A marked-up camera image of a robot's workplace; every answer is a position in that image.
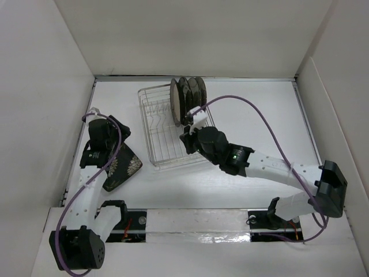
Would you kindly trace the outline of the black striped rim plate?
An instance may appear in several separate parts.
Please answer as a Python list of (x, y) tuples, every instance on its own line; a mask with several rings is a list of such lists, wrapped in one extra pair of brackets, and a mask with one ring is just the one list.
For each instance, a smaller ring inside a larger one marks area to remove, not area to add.
[(187, 124), (186, 116), (191, 109), (190, 106), (192, 104), (193, 99), (192, 91), (190, 89), (189, 82), (185, 77), (181, 77), (179, 79), (178, 85), (179, 85), (180, 104), (183, 106), (181, 109), (180, 122), (182, 125), (186, 125)]

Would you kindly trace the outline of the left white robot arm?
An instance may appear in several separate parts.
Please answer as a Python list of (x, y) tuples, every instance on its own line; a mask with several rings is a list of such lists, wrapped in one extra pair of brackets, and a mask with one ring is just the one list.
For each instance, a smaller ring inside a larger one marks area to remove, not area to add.
[(131, 135), (129, 127), (100, 112), (90, 111), (82, 120), (89, 139), (80, 159), (77, 190), (49, 238), (58, 268), (70, 276), (85, 276), (103, 265), (107, 238), (113, 228), (124, 228), (129, 218), (125, 201), (99, 204), (99, 197), (102, 191), (121, 186), (142, 167), (125, 144)]

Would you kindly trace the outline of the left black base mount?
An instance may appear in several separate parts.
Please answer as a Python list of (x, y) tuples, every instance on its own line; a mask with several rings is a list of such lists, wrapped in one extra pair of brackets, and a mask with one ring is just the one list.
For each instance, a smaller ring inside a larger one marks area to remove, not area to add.
[(142, 243), (146, 242), (146, 209), (129, 209), (127, 219), (119, 222), (106, 242)]

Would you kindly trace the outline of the grey plate with deer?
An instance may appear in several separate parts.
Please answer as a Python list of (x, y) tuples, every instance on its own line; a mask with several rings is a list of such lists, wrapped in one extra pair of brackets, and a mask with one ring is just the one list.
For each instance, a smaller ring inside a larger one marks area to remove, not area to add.
[(199, 91), (200, 91), (200, 94), (201, 94), (201, 106), (204, 106), (206, 103), (207, 103), (207, 91), (206, 91), (206, 85), (205, 85), (205, 82), (204, 80), (197, 76), (195, 78), (197, 84), (198, 84), (198, 87), (199, 87)]

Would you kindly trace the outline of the brown rim cream plate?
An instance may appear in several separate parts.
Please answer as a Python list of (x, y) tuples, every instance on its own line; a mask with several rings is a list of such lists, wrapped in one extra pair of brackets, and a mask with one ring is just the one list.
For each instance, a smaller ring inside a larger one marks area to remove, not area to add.
[(185, 116), (185, 97), (178, 82), (172, 78), (170, 83), (170, 105), (175, 126), (182, 124)]

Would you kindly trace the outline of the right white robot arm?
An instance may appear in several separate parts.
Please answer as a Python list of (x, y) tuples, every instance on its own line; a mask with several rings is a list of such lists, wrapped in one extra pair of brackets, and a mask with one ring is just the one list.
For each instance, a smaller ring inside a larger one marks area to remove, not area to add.
[(331, 160), (312, 166), (286, 164), (250, 147), (229, 143), (225, 134), (213, 126), (193, 132), (186, 127), (180, 140), (188, 154), (198, 152), (229, 175), (266, 179), (299, 189), (297, 194), (271, 201), (266, 220), (273, 227), (314, 212), (328, 218), (343, 215), (348, 183), (338, 164)]

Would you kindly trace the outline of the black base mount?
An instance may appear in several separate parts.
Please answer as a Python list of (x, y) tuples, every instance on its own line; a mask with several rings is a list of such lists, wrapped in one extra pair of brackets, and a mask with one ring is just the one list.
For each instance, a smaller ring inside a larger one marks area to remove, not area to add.
[(289, 221), (277, 216), (267, 217), (267, 210), (248, 210), (246, 224), (250, 228), (251, 242), (276, 242), (283, 241), (280, 237), (291, 241), (303, 241), (304, 236), (300, 219)]
[(106, 242), (142, 243), (146, 242), (146, 209), (129, 209), (127, 219), (119, 222)]

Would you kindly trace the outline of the black square floral plate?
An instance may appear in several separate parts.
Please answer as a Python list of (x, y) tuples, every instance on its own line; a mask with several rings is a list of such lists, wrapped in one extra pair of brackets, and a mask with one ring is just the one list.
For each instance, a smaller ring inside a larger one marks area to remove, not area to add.
[(130, 147), (122, 143), (117, 156), (106, 169), (107, 179), (103, 184), (103, 189), (112, 192), (132, 177), (141, 167), (142, 162), (138, 156)]

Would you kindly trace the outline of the cream plate with tree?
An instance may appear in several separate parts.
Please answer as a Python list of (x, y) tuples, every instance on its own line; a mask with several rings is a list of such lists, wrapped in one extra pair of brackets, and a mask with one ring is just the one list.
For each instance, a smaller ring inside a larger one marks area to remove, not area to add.
[(199, 85), (194, 77), (188, 79), (188, 90), (186, 94), (187, 110), (201, 106), (201, 93)]

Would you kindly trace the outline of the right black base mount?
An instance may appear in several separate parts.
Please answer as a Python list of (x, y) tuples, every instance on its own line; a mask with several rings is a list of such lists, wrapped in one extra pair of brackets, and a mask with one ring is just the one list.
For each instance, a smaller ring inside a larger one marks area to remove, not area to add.
[(291, 241), (303, 241), (304, 236), (300, 219), (289, 221), (277, 216), (267, 217), (267, 210), (248, 210), (246, 224), (250, 228), (251, 242), (276, 242), (283, 241), (280, 237)]

